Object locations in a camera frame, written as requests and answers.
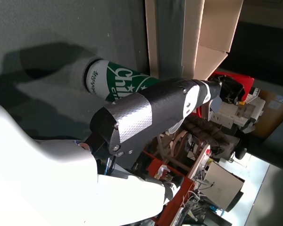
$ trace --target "screw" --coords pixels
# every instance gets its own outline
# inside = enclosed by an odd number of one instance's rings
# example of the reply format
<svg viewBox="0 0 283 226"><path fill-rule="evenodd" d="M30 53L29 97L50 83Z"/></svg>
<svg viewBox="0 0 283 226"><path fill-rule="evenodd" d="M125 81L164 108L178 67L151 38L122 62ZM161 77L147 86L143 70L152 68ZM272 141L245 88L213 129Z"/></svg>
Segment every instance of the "screw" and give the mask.
<svg viewBox="0 0 283 226"><path fill-rule="evenodd" d="M117 157L122 156L123 154L123 152L117 153Z"/></svg>
<svg viewBox="0 0 283 226"><path fill-rule="evenodd" d="M115 145L115 147L113 148L113 151L117 151L119 149L119 145Z"/></svg>

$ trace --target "can label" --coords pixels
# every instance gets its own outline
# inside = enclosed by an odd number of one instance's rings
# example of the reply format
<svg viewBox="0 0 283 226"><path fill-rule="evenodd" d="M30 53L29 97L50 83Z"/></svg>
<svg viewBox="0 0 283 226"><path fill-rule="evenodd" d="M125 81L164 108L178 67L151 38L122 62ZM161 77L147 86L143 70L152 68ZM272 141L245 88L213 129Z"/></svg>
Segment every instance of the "can label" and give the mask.
<svg viewBox="0 0 283 226"><path fill-rule="evenodd" d="M158 82L158 79L107 60L95 62L90 67L86 78L88 90L110 102Z"/></svg>

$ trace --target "red object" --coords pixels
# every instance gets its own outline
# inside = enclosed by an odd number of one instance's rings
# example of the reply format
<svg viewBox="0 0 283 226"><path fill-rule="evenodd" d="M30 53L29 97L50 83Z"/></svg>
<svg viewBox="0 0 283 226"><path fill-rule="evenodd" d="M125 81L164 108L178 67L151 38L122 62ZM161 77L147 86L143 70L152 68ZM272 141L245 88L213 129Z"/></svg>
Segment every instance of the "red object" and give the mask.
<svg viewBox="0 0 283 226"><path fill-rule="evenodd" d="M157 171L159 170L161 165L165 165L165 163L159 159L157 159L154 155L143 151L146 155L151 157L153 160L149 167L147 168L150 176L155 176ZM185 197L185 200L189 198L188 191L192 190L195 186L194 182L191 181L189 178L187 178L184 174L177 171L176 169L168 166L168 169L170 169L173 173L184 176L183 184L180 187L180 190L177 192L176 196L167 204L163 212L161 213L159 218L152 218L152 220L155 222L156 226L169 226L171 225L174 217L176 216L177 211L179 210L180 206L182 205L183 198Z"/></svg>
<svg viewBox="0 0 283 226"><path fill-rule="evenodd" d="M193 112L192 112L191 114L196 115L196 116L198 116L198 117L201 118L201 117L202 117L202 116L201 116L201 106L198 107L198 108L196 108L196 113L193 113Z"/></svg>
<svg viewBox="0 0 283 226"><path fill-rule="evenodd" d="M247 76L247 75L234 74L234 73L228 73L228 72L214 72L212 76L215 76L215 75L226 75L226 76L232 77L237 82L241 83L245 91L245 94L242 97L242 101L246 100L247 95L249 94L250 89L253 86L254 78Z"/></svg>

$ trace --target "cardboard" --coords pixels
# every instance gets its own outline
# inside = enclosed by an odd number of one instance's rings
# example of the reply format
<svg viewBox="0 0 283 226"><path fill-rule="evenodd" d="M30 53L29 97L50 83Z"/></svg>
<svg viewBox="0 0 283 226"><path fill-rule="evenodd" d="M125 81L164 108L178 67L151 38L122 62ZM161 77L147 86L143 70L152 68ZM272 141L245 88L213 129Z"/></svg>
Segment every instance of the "cardboard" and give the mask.
<svg viewBox="0 0 283 226"><path fill-rule="evenodd" d="M150 72L157 78L159 61L155 3L155 0L145 0ZM243 0L185 1L182 44L184 78L206 80L227 57L242 3Z"/></svg>
<svg viewBox="0 0 283 226"><path fill-rule="evenodd" d="M261 90L259 97L266 101L263 114L255 124L252 134L266 139L283 122L283 103L277 101L277 94Z"/></svg>

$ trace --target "gray wall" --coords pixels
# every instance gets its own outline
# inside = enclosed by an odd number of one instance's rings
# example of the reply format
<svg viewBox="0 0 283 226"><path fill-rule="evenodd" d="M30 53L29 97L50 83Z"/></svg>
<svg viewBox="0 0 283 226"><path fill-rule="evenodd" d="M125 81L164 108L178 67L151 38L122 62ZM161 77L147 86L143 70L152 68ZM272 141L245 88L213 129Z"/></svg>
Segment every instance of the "gray wall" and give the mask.
<svg viewBox="0 0 283 226"><path fill-rule="evenodd" d="M0 104L29 135L89 135L95 55L148 73L142 0L0 0Z"/></svg>

